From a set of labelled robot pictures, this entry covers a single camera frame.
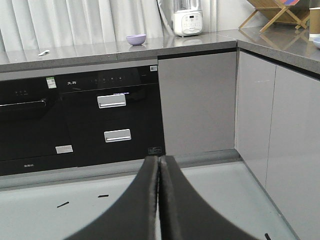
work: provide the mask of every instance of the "blender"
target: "blender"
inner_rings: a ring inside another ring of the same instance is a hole
[[[173,31],[178,36],[199,35],[203,31],[201,0],[173,0]]]

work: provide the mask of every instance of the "gray countertop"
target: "gray countertop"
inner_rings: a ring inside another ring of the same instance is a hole
[[[263,34],[259,30],[252,27],[190,37],[148,38],[141,46],[131,46],[126,41],[63,46],[49,48],[50,54],[42,57],[38,53],[44,49],[0,52],[0,73],[115,63],[238,46],[320,74],[320,49],[308,40],[308,30],[296,31],[290,25],[271,27]]]
[[[309,41],[309,30],[291,25],[271,27],[261,34],[260,27],[226,30],[219,35],[237,40],[237,46],[298,68],[320,74],[320,49]]]
[[[184,38],[148,38],[141,46],[119,41],[48,48],[50,53],[42,57],[38,54],[45,49],[0,52],[0,73],[114,63],[236,46],[234,39],[213,32]]]

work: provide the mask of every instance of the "kitchen floor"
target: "kitchen floor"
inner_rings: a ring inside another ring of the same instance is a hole
[[[296,240],[243,162],[182,171],[212,207],[244,231],[261,240],[265,233],[272,240]],[[0,191],[1,239],[63,240],[108,209],[134,177]],[[157,222],[157,239],[159,227]]]

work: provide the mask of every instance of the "black oven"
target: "black oven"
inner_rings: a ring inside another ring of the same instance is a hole
[[[164,155],[157,69],[0,81],[0,175]]]
[[[0,81],[0,175],[75,165],[52,78]]]

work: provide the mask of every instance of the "gray cabinet door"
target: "gray cabinet door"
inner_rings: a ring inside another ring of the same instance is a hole
[[[158,62],[167,155],[234,148],[236,52]]]
[[[276,65],[240,52],[235,148],[265,186]]]
[[[266,190],[301,240],[320,237],[320,82],[277,66]]]

